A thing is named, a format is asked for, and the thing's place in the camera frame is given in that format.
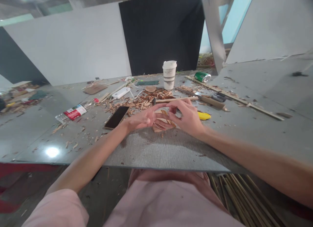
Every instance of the yellow object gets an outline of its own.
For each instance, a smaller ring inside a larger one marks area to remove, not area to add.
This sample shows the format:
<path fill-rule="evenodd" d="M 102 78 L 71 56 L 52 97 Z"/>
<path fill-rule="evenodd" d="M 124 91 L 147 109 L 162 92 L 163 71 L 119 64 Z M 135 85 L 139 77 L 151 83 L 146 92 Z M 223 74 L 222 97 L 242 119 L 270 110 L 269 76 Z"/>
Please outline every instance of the yellow object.
<path fill-rule="evenodd" d="M 209 115 L 208 113 L 198 112 L 198 115 L 199 115 L 199 119 L 201 120 L 207 120 L 211 118 L 211 115 Z"/>
<path fill-rule="evenodd" d="M 7 104 L 7 107 L 10 107 L 10 106 L 12 106 L 12 105 L 14 105 L 14 104 L 15 104 L 15 102 L 10 103 L 10 104 Z"/>

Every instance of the black panel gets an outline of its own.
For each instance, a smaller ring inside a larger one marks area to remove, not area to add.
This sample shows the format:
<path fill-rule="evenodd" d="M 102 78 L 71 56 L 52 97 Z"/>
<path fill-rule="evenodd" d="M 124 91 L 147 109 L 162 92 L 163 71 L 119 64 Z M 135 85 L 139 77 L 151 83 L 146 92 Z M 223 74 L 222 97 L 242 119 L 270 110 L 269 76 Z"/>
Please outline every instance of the black panel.
<path fill-rule="evenodd" d="M 204 14 L 201 0 L 129 0 L 119 3 L 132 75 L 196 69 Z"/>
<path fill-rule="evenodd" d="M 0 74 L 11 83 L 49 83 L 3 27 L 0 27 Z"/>

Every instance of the person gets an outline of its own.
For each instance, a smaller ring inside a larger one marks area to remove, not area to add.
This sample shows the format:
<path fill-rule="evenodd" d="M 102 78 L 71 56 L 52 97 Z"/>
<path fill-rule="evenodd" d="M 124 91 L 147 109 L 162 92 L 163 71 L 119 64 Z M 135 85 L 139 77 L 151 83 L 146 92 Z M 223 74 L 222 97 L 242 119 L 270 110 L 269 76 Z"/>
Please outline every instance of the person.
<path fill-rule="evenodd" d="M 155 113 L 168 107 L 169 115 Z M 182 117 L 175 113 L 179 109 Z M 71 163 L 48 189 L 29 226 L 86 226 L 88 214 L 77 193 L 93 178 L 119 143 L 133 130 L 169 119 L 181 130 L 222 152 L 299 203 L 313 208 L 313 169 L 295 159 L 246 144 L 202 125 L 190 100 L 157 104 L 123 120 L 106 137 Z M 128 190 L 104 226 L 243 226 L 223 207 L 206 173 L 132 170 Z"/>

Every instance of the gray table surface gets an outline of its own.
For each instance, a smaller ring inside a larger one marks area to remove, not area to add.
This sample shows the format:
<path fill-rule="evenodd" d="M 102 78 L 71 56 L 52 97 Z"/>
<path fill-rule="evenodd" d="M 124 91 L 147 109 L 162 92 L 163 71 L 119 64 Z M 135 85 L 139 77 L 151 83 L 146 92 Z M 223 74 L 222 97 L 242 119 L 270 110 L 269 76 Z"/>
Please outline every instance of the gray table surface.
<path fill-rule="evenodd" d="M 251 108 L 239 107 L 234 101 L 229 100 L 225 103 L 230 112 L 219 111 L 207 105 L 200 105 L 199 101 L 194 101 L 194 106 L 212 116 L 203 124 L 227 136 L 312 164 L 312 111 L 302 105 L 296 112 L 289 109 L 292 107 L 297 110 L 297 102 L 302 102 L 301 99 L 293 100 L 293 105 L 290 102 L 288 102 L 289 105 L 286 104 L 287 101 L 279 102 L 281 98 L 285 97 L 285 89 L 289 89 L 291 85 L 294 89 L 306 85 L 310 81 L 312 82 L 312 77 L 293 78 L 286 86 L 280 83 L 282 97 L 278 97 L 278 93 L 267 95 L 265 89 L 262 92 L 262 87 L 259 84 L 260 81 L 267 82 L 267 91 L 273 90 L 275 84 L 271 85 L 271 89 L 268 85 L 273 81 L 277 83 L 274 76 L 278 72 L 281 78 L 286 78 L 292 71 L 292 68 L 286 70 L 289 65 L 285 61 L 258 61 L 229 65 L 209 84 L 228 87 L 225 89 L 232 90 L 241 97 L 248 95 L 250 98 L 246 98 L 247 100 L 256 99 L 258 105 L 271 112 L 290 113 L 293 115 L 291 119 L 277 121 Z M 278 71 L 264 76 L 261 74 L 261 72 L 264 73 L 264 67 L 276 68 Z M 249 77 L 249 70 L 251 69 L 253 69 L 253 75 Z M 197 84 L 185 78 L 187 74 L 193 75 L 193 73 L 185 71 L 176 74 L 175 86 L 196 87 Z M 232 77 L 240 83 L 226 80 L 224 76 Z M 141 80 L 160 80 L 159 86 L 163 86 L 162 75 L 140 76 L 138 78 Z M 112 83 L 114 81 L 116 79 L 104 80 L 103 82 Z M 111 92 L 121 84 L 122 82 L 110 85 L 100 93 L 90 96 L 82 91 L 86 83 L 42 87 L 41 89 L 49 92 L 49 95 L 40 104 L 28 108 L 25 114 L 18 118 L 16 118 L 16 114 L 6 114 L 0 117 L 0 124 L 8 119 L 13 119 L 0 127 L 0 139 L 2 141 L 0 162 L 71 163 L 91 146 L 89 142 L 93 143 L 96 136 L 100 137 L 102 133 L 109 132 L 109 130 L 103 129 L 103 126 L 111 114 L 105 113 L 104 106 L 94 107 L 81 116 L 79 122 L 77 119 L 65 128 L 58 130 L 57 133 L 52 134 L 56 127 L 54 117 L 84 100 L 91 100 L 106 92 Z M 204 94 L 208 93 L 206 89 L 201 91 Z M 139 93 L 135 87 L 133 87 L 132 92 L 134 95 Z M 180 92 L 173 92 L 173 94 L 186 96 Z M 293 99 L 297 94 L 295 91 L 290 97 Z M 82 126 L 86 127 L 83 132 L 81 132 Z M 87 133 L 90 133 L 91 140 L 87 140 Z M 67 141 L 72 143 L 66 149 Z M 51 155 L 49 151 L 54 151 L 55 154 Z M 160 133 L 154 133 L 151 128 L 135 131 L 123 140 L 104 165 L 130 168 L 246 172 L 231 159 L 179 129 L 168 130 L 164 133 L 163 138 Z"/>

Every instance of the pink shirt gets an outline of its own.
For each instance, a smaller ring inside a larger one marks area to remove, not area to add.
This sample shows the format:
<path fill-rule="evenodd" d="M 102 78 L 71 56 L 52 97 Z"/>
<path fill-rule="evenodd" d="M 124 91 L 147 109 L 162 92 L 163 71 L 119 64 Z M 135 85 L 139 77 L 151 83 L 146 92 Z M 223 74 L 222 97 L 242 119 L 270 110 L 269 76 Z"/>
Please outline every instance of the pink shirt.
<path fill-rule="evenodd" d="M 202 173 L 148 171 L 137 174 L 136 179 L 132 173 L 130 188 L 104 226 L 243 226 L 229 215 L 212 189 L 205 187 L 208 179 Z M 167 179 L 173 175 L 175 180 Z M 163 181 L 147 181 L 160 176 Z M 198 180 L 205 189 L 191 180 Z M 79 227 L 86 226 L 88 218 L 78 195 L 63 189 L 44 197 L 23 227 Z"/>

